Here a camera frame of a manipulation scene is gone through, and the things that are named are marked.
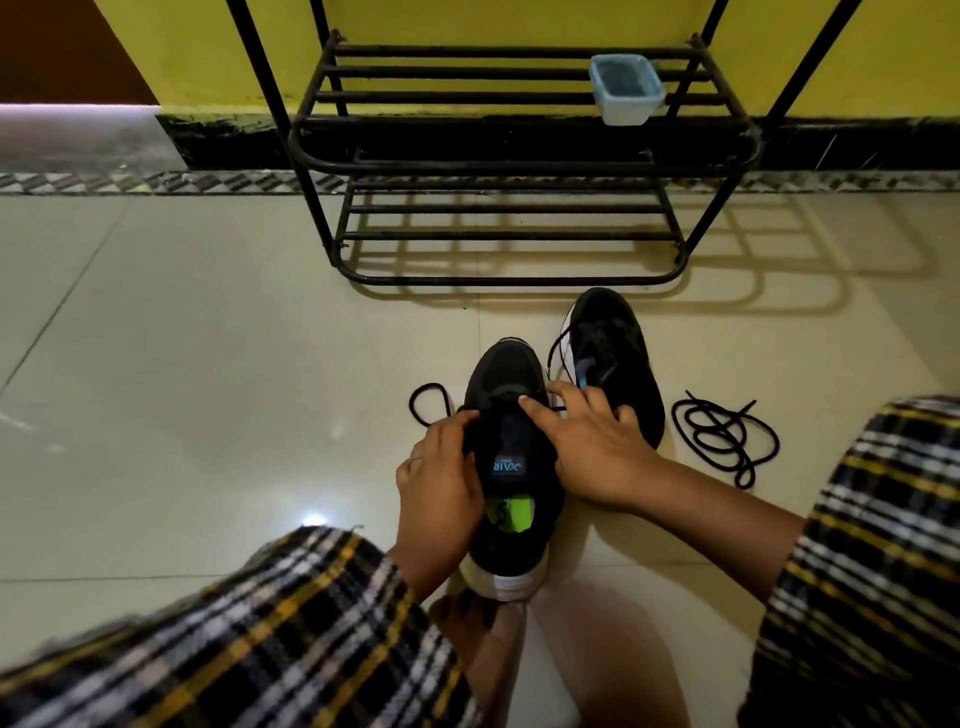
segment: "yellow wall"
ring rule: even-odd
[[[164,110],[262,109],[224,0],[96,0]],[[307,0],[250,0],[295,108],[319,56]],[[680,43],[711,0],[327,0],[351,42],[544,45]],[[731,0],[714,55],[763,114],[835,0]],[[795,116],[960,115],[960,3],[867,0],[791,111]]]

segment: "plaid fabric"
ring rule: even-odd
[[[475,725],[452,645],[356,534],[301,528],[151,617],[0,675],[0,725]]]
[[[960,723],[960,400],[897,400],[821,493],[741,725]]]

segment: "shoe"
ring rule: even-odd
[[[487,499],[461,574],[481,596],[513,601],[530,596],[546,574],[550,536],[564,508],[557,452],[517,398],[549,406],[537,355],[520,339],[501,339],[483,355],[467,386],[465,409],[480,411],[467,426]]]
[[[643,438],[656,449],[666,424],[663,399],[640,324],[623,296],[609,288],[584,293],[566,314],[558,343],[570,381],[581,389],[599,387],[613,409],[629,404]]]

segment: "brown door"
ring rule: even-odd
[[[0,103],[155,104],[93,0],[0,0]]]

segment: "patterned tile border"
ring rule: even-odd
[[[343,194],[344,180],[312,174],[321,194]],[[718,180],[671,180],[670,192],[716,189]],[[752,172],[739,192],[950,192],[957,172]],[[291,170],[69,174],[0,171],[0,195],[299,195]]]

